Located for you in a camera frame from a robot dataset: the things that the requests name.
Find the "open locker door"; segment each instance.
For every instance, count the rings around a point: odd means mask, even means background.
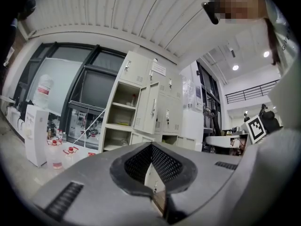
[[[140,89],[133,128],[154,134],[158,112],[159,82]]]

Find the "floor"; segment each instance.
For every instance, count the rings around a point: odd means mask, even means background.
[[[25,146],[0,116],[0,161],[12,187],[24,199],[31,199],[38,189],[60,173],[47,164],[37,168],[25,155]]]

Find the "black vent slot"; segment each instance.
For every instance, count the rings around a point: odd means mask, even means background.
[[[75,198],[84,186],[79,183],[70,182],[67,187],[47,206],[45,213],[56,221],[61,221],[64,214],[70,208]]]
[[[231,163],[222,162],[222,161],[218,161],[215,165],[219,166],[219,167],[227,168],[230,170],[236,170],[236,168],[238,166],[236,164],[231,164]]]

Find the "label on locker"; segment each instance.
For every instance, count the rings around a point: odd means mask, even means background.
[[[166,76],[166,68],[163,67],[163,66],[160,66],[156,63],[152,63],[152,68],[151,68],[152,71],[155,71],[159,74],[162,74],[164,76]]]

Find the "locker shelf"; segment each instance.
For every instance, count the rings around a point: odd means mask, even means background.
[[[120,103],[117,103],[117,102],[113,102],[112,105],[122,107],[122,108],[128,109],[128,110],[136,110],[136,107],[120,104]]]
[[[130,127],[130,126],[119,125],[119,124],[116,124],[116,123],[106,124],[106,127],[110,128],[110,129],[122,130],[122,131],[128,131],[128,132],[133,131],[132,127]]]
[[[105,141],[103,149],[105,151],[111,151],[117,148],[121,148],[122,147],[122,142],[120,140],[114,140],[114,139],[110,139]]]

